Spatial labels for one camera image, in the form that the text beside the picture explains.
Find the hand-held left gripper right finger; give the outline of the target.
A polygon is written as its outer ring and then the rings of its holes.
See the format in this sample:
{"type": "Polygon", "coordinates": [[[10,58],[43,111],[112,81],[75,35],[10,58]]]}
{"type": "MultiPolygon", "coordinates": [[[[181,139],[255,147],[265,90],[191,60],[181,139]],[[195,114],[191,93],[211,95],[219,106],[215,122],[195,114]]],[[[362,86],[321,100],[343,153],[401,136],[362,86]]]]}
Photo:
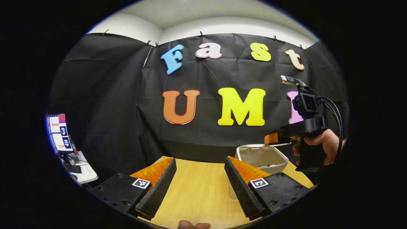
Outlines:
{"type": "Polygon", "coordinates": [[[224,168],[250,220],[283,210],[311,191],[283,172],[269,174],[234,157],[225,158],[224,168]]]}

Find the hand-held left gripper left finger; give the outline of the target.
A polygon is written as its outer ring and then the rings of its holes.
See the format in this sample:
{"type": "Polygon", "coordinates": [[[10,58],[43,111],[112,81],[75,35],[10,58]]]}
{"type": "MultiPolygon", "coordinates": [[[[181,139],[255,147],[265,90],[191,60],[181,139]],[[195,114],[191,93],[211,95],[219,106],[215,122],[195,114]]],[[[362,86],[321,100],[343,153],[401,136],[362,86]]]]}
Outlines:
{"type": "Polygon", "coordinates": [[[150,165],[136,173],[117,173],[91,192],[102,201],[135,217],[155,217],[177,171],[173,157],[150,165]]]}

